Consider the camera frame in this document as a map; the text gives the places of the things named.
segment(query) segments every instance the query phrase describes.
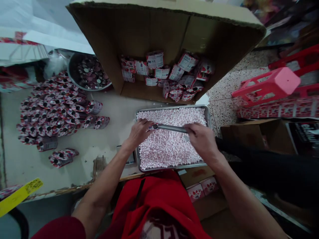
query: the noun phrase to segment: person's right hand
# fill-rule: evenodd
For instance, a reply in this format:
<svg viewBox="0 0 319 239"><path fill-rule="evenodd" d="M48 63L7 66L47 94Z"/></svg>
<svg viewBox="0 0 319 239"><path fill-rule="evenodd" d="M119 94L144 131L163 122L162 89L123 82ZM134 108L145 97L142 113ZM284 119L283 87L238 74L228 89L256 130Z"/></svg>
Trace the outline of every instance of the person's right hand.
<svg viewBox="0 0 319 239"><path fill-rule="evenodd" d="M191 144L205 163L211 165L220 160L226 160L217 148L213 130L197 122L186 124L184 127L189 134Z"/></svg>

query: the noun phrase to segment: small cardboard box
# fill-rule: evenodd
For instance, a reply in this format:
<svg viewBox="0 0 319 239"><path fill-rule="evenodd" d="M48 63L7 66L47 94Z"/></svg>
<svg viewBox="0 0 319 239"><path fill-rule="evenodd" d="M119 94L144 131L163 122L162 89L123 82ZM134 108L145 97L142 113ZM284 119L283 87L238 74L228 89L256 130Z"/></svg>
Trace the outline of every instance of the small cardboard box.
<svg viewBox="0 0 319 239"><path fill-rule="evenodd" d="M163 98L160 87L145 85L136 77L126 82L120 57L145 59L150 51L164 51L171 67L185 50L211 60L215 74L205 89L190 101L194 104L226 75L264 37L265 27L247 8L195 0L77 0L67 6L117 94L174 103Z"/></svg>
<svg viewBox="0 0 319 239"><path fill-rule="evenodd" d="M212 171L208 166L187 168L183 171L186 173L180 174L180 179L186 188L215 175L214 171Z"/></svg>
<svg viewBox="0 0 319 239"><path fill-rule="evenodd" d="M186 189L188 192L188 196L192 202L195 202L198 199L205 197L203 188L202 188L200 183L197 183L197 184L190 186L189 188L186 188Z"/></svg>
<svg viewBox="0 0 319 239"><path fill-rule="evenodd" d="M237 142L277 153L295 154L285 122L281 119L246 121L230 126Z"/></svg>
<svg viewBox="0 0 319 239"><path fill-rule="evenodd" d="M214 176L200 182L205 196L218 190L218 185Z"/></svg>

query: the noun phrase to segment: open cardboard box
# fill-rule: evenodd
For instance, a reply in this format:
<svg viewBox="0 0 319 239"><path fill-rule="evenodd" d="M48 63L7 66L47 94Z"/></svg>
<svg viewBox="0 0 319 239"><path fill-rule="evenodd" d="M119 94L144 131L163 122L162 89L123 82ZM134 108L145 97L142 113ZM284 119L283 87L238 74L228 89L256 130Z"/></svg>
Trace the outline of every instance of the open cardboard box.
<svg viewBox="0 0 319 239"><path fill-rule="evenodd" d="M143 77L125 82L120 56L145 59L164 51L164 64L177 63L186 49L215 63L216 71L194 104L264 37L266 30L246 8L195 0L75 1L67 9L91 44L114 86L126 97L173 103L162 88L146 86Z"/></svg>

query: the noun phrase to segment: metal bowl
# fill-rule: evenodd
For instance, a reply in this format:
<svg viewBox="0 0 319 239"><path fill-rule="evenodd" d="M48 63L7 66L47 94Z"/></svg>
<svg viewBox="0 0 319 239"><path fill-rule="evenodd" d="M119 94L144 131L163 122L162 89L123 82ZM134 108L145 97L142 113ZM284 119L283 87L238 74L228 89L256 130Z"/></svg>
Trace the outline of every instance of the metal bowl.
<svg viewBox="0 0 319 239"><path fill-rule="evenodd" d="M79 87L82 90L85 91L109 91L113 89L112 83L108 84L107 86L104 86L101 89L87 89L82 86L80 86L81 76L79 71L77 70L78 63L82 62L82 60L85 58L86 54L83 53L74 53L71 55L69 59L69 63L67 65L67 72L69 74L69 78L75 84L77 87Z"/></svg>

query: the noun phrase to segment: pink candy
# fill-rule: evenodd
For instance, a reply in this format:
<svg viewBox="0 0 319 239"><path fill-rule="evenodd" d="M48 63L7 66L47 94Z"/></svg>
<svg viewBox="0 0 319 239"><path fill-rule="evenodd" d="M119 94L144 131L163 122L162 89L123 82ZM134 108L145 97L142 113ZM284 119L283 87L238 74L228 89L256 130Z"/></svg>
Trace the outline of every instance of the pink candy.
<svg viewBox="0 0 319 239"><path fill-rule="evenodd" d="M180 108L173 110L138 112L136 118L142 118L167 125L183 126L187 123L199 122L206 125L205 109ZM140 144L140 167L167 168L181 164L196 163L201 159L189 140L187 134L169 131L154 130L154 132Z"/></svg>

